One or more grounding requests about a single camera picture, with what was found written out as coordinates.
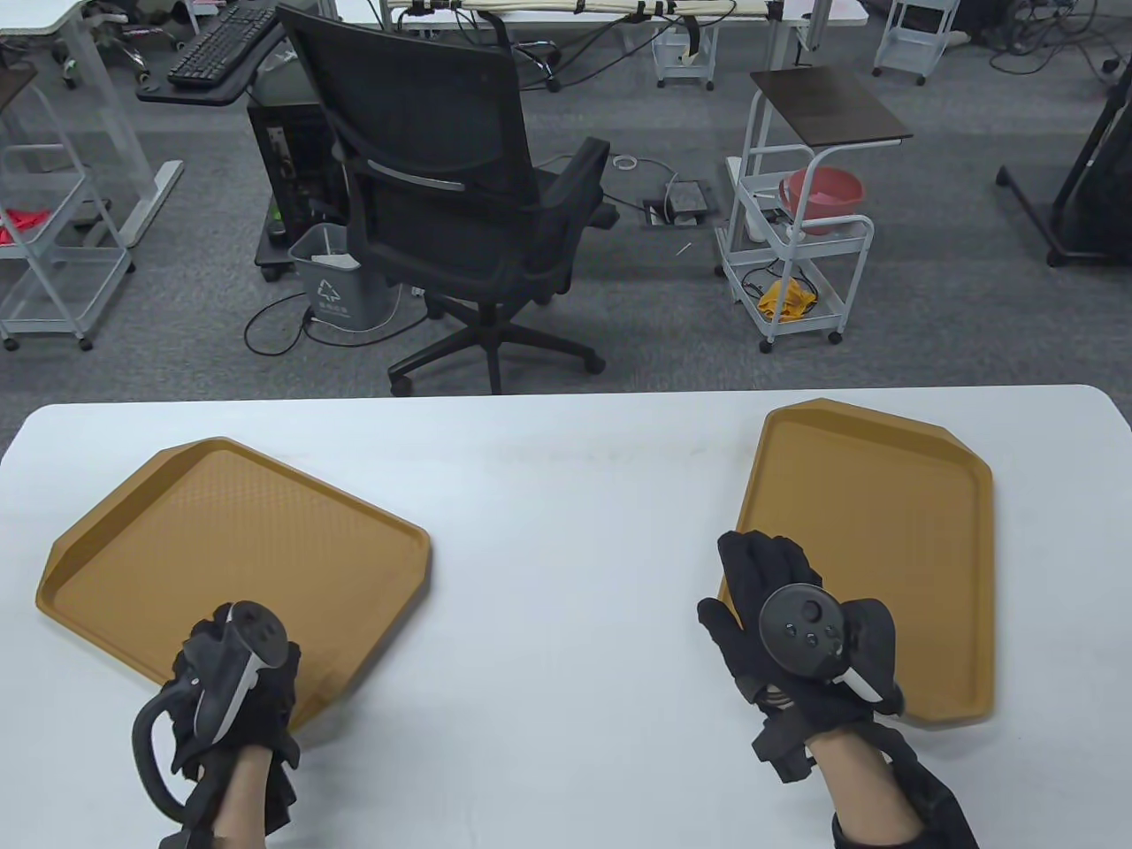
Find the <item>cart wheel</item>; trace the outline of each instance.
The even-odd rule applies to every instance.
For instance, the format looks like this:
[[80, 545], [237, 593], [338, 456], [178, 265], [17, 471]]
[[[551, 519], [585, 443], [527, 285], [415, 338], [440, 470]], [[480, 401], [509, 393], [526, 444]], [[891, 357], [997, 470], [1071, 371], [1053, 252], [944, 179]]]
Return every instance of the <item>cart wheel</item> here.
[[389, 394], [395, 398], [408, 398], [413, 394], [413, 381], [408, 376], [398, 377], [389, 384]]

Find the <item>yellow cloth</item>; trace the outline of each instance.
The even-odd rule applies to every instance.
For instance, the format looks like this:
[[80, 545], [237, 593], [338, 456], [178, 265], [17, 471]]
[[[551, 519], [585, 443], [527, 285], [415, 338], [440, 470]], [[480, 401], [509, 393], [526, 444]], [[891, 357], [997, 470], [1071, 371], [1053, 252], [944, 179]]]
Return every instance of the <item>yellow cloth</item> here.
[[[774, 281], [774, 285], [766, 290], [766, 294], [758, 299], [758, 311], [763, 314], [763, 317], [767, 321], [774, 320], [774, 307], [778, 305], [780, 285], [782, 285], [781, 280]], [[782, 318], [780, 320], [797, 321], [806, 315], [806, 310], [816, 300], [817, 295], [808, 289], [803, 289], [798, 284], [798, 281], [790, 277], [790, 285], [786, 288], [786, 301], [782, 303]]]

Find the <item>vr controller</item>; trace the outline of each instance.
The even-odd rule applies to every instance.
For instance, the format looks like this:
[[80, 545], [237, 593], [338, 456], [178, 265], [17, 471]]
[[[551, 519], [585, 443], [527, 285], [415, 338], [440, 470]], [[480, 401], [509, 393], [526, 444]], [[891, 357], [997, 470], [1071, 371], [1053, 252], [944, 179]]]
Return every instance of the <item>vr controller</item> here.
[[259, 680], [259, 670], [277, 669], [286, 662], [288, 635], [283, 623], [271, 610], [254, 601], [239, 601], [228, 610], [224, 631], [217, 640], [199, 633], [182, 646], [185, 669], [175, 681], [151, 698], [134, 720], [134, 761], [142, 786], [161, 813], [185, 829], [162, 841], [169, 847], [211, 846], [211, 820], [214, 801], [228, 786], [225, 771], [205, 769], [186, 804], [165, 786], [153, 752], [153, 726], [157, 718], [185, 703], [196, 703], [192, 741], [186, 757], [194, 757], [215, 746], [228, 734], [248, 692]]
[[838, 602], [813, 584], [788, 584], [763, 604], [758, 635], [788, 672], [844, 684], [882, 713], [900, 713], [897, 627], [876, 599]]

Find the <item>red cloth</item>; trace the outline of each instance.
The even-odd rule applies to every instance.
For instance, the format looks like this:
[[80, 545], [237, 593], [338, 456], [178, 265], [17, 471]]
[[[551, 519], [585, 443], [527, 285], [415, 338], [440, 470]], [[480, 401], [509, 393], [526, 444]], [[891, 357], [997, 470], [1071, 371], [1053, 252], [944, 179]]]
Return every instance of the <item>red cloth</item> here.
[[[8, 209], [8, 217], [11, 218], [11, 223], [16, 225], [16, 229], [23, 233], [32, 228], [37, 228], [50, 218], [51, 211], [44, 209], [43, 212], [27, 213], [20, 209]], [[0, 226], [0, 245], [11, 245], [11, 233], [8, 232], [8, 228]]]

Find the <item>red plastic basin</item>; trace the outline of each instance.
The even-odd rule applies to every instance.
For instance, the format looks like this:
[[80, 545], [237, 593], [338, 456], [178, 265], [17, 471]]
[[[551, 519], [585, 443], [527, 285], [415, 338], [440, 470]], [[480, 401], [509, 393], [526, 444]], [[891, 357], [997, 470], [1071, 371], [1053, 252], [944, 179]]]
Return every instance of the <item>red plastic basin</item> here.
[[[791, 217], [797, 217], [798, 196], [806, 171], [795, 171], [779, 186], [779, 194]], [[821, 165], [814, 171], [809, 185], [809, 201], [806, 204], [806, 220], [831, 218], [834, 215], [851, 215], [865, 199], [865, 183], [848, 171]], [[805, 228], [812, 235], [823, 235], [833, 228]]]

